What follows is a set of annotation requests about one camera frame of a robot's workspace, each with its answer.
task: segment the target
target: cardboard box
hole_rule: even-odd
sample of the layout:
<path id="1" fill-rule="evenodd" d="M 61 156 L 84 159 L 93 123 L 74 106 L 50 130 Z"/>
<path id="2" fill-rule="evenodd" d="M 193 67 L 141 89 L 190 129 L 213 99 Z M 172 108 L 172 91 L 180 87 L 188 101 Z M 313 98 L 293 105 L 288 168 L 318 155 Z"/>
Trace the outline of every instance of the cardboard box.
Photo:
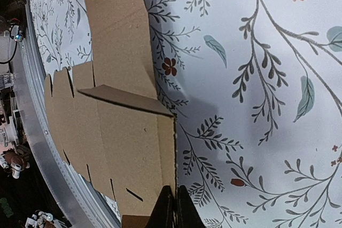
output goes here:
<path id="1" fill-rule="evenodd" d="M 157 100 L 143 0 L 85 0 L 93 61 L 45 80 L 60 156 L 118 202 L 122 227 L 144 227 L 164 185 L 175 192 L 175 120 Z"/>

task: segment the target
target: floral pattern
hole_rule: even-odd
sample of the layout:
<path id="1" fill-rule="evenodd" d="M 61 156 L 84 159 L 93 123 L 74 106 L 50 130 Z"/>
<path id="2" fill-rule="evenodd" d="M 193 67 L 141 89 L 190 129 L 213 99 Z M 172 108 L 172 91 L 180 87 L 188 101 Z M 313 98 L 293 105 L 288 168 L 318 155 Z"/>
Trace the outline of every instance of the floral pattern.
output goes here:
<path id="1" fill-rule="evenodd" d="M 178 181 L 205 225 L 340 227 L 339 0 L 145 2 Z M 83 0 L 31 4 L 48 72 L 91 60 Z"/>

